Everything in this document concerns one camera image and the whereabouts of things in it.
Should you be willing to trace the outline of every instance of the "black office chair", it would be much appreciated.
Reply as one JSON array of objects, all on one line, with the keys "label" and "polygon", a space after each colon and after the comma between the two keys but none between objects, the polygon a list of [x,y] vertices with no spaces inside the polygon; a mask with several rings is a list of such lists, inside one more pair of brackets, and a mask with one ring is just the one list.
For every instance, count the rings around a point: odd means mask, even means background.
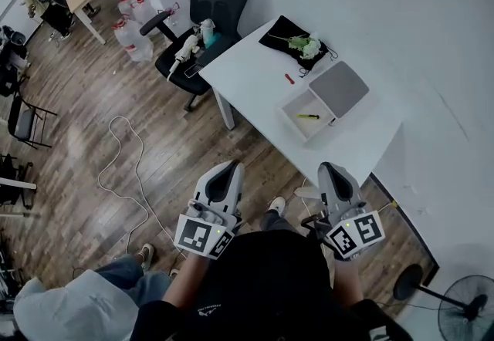
[{"label": "black office chair", "polygon": [[[24,103],[28,109],[21,113],[21,106]],[[41,111],[45,113],[45,118],[43,119],[36,111]],[[8,115],[8,133],[12,135],[17,140],[34,147],[38,150],[36,145],[42,147],[51,147],[46,143],[43,143],[43,134],[45,132],[46,117],[48,114],[58,116],[54,112],[49,110],[44,110],[38,106],[34,106],[27,103],[22,99],[19,93],[15,96],[12,101],[12,106],[10,108],[10,114]],[[38,121],[42,121],[41,138],[39,141],[34,140],[36,135],[36,127],[38,126]]]},{"label": "black office chair", "polygon": [[[194,64],[202,67],[208,65],[241,39],[237,32],[237,26],[246,2],[247,0],[191,0],[191,21],[200,24],[206,19],[211,19],[216,25],[215,32],[221,33],[222,36],[206,49],[199,58],[191,57],[188,62],[183,62],[171,75],[170,82],[192,94],[192,97],[184,107],[188,112],[192,111],[191,105],[195,97],[205,94],[210,89],[210,86],[201,78],[200,73],[188,78],[184,72]],[[155,63],[156,68],[163,76],[168,76],[170,68],[175,62],[175,53],[182,48],[185,40],[194,34],[194,29],[189,29],[180,38],[177,38],[164,24],[164,20],[170,14],[171,11],[169,10],[162,12],[140,29],[141,35],[146,35],[152,29],[158,28],[173,42],[158,57]]]}]

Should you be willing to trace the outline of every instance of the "jeans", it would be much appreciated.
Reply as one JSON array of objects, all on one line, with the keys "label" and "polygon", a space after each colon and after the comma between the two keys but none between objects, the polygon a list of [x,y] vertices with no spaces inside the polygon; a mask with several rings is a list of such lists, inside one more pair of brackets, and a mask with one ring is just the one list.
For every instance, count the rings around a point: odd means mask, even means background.
[{"label": "jeans", "polygon": [[148,302],[163,299],[171,284],[170,277],[164,272],[144,274],[140,264],[130,255],[98,268],[95,272],[126,292],[139,308]]},{"label": "jeans", "polygon": [[264,214],[261,220],[261,230],[288,230],[297,233],[298,231],[285,219],[279,216],[278,211],[270,209]]}]

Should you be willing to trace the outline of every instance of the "white flower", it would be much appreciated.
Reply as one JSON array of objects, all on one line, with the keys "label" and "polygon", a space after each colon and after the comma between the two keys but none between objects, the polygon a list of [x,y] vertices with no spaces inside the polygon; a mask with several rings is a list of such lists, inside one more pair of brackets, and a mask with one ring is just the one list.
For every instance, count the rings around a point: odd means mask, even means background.
[{"label": "white flower", "polygon": [[321,42],[318,39],[314,39],[310,36],[310,42],[303,47],[303,55],[300,57],[302,60],[311,60],[320,53]]}]

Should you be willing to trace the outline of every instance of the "sneaker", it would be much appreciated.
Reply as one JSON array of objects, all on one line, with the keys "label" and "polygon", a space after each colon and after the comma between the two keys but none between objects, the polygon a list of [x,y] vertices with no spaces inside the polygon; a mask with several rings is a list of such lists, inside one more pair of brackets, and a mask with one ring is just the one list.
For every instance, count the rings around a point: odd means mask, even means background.
[{"label": "sneaker", "polygon": [[170,279],[173,281],[175,279],[175,277],[178,275],[178,272],[180,270],[176,269],[176,268],[173,268],[171,271],[170,271]]},{"label": "sneaker", "polygon": [[139,252],[139,255],[144,257],[144,262],[140,265],[142,267],[142,271],[148,272],[151,267],[151,260],[153,260],[154,256],[154,246],[151,244],[144,244]]},{"label": "sneaker", "polygon": [[285,206],[285,199],[283,197],[277,197],[271,202],[268,211],[274,210],[282,218],[285,215]]},{"label": "sneaker", "polygon": [[63,36],[62,38],[60,38],[61,41],[65,41],[67,38],[70,37],[70,34],[72,34],[71,32],[69,32],[67,35]]}]

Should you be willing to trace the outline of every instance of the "black shirt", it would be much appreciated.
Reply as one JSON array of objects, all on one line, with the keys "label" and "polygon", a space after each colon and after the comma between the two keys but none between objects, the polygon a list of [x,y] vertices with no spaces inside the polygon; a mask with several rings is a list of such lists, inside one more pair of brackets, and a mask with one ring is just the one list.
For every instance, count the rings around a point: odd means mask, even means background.
[{"label": "black shirt", "polygon": [[167,302],[139,310],[131,341],[174,339],[371,339],[387,327],[391,339],[408,334],[370,300],[352,309],[333,297],[319,245],[291,231],[261,231],[232,240],[211,265],[194,306]]}]

